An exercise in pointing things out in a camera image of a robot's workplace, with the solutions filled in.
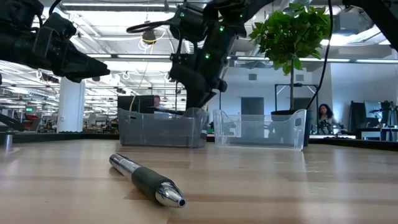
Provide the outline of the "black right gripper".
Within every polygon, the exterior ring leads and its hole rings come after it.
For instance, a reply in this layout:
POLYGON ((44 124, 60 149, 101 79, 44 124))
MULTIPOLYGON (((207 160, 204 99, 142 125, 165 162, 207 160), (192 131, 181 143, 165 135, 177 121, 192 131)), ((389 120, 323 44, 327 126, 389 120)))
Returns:
POLYGON ((217 75, 208 78, 206 74, 197 71, 197 55, 195 54, 171 54, 172 68, 169 77, 182 83, 187 89, 186 109, 202 108, 216 93, 212 89, 225 92, 227 83, 217 75))

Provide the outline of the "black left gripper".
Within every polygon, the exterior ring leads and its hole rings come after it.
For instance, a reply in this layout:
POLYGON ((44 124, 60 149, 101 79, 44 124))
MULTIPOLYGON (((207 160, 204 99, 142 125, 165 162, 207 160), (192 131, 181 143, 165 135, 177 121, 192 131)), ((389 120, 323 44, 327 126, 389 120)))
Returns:
POLYGON ((32 53, 38 67, 63 75, 74 83, 83 78, 109 75, 108 66, 78 50, 69 50, 70 38, 76 34, 71 21, 53 12, 37 31, 32 53))

